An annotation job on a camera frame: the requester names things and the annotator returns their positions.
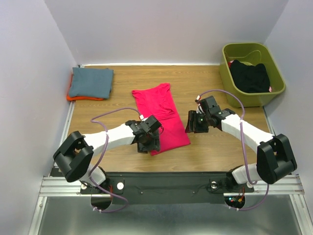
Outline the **pink red t shirt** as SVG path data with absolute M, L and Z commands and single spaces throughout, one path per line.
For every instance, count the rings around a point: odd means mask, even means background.
M 153 150 L 152 156 L 190 144 L 170 88 L 169 83 L 161 83 L 150 89 L 132 91 L 139 112 L 146 118 L 155 116 L 163 127 L 159 137 L 160 150 Z

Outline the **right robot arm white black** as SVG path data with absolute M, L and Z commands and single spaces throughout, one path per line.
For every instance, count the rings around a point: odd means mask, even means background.
M 233 110 L 221 109 L 213 96 L 197 99 L 196 110 L 188 112 L 186 133 L 207 133 L 210 127 L 226 132 L 256 153 L 256 163 L 245 164 L 230 171 L 226 188 L 236 191 L 243 184 L 264 181 L 272 185 L 297 169 L 295 156 L 287 136 L 273 135 L 244 121 Z

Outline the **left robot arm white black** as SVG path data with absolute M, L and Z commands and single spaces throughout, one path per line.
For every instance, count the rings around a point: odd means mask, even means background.
M 94 156 L 104 157 L 106 151 L 125 145 L 137 145 L 139 153 L 160 150 L 160 135 L 164 128 L 154 117 L 129 120 L 113 129 L 81 134 L 72 132 L 53 155 L 54 162 L 68 183 L 76 181 L 93 187 L 98 193 L 109 188 L 104 169 L 93 165 Z

